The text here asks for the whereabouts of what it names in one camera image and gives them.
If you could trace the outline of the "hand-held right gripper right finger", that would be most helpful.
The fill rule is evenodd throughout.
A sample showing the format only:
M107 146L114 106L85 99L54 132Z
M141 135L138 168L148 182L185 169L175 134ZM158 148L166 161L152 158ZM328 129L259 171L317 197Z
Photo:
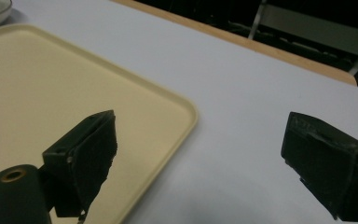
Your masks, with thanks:
M281 156L334 219L358 222L358 140L315 117L289 114Z

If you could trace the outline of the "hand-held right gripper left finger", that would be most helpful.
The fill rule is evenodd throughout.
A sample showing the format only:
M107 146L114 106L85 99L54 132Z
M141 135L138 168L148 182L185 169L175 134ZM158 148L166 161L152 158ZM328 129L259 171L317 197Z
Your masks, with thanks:
M42 153L47 204L58 217L86 219L117 154L115 121L112 110L88 116Z

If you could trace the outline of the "cream plastic tray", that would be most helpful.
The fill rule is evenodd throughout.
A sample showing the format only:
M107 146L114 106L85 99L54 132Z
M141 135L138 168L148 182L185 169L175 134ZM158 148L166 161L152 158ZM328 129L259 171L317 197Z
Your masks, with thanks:
M82 119L114 110L118 149L85 224L122 224L197 124L186 98L26 24L0 27L0 171L41 166Z

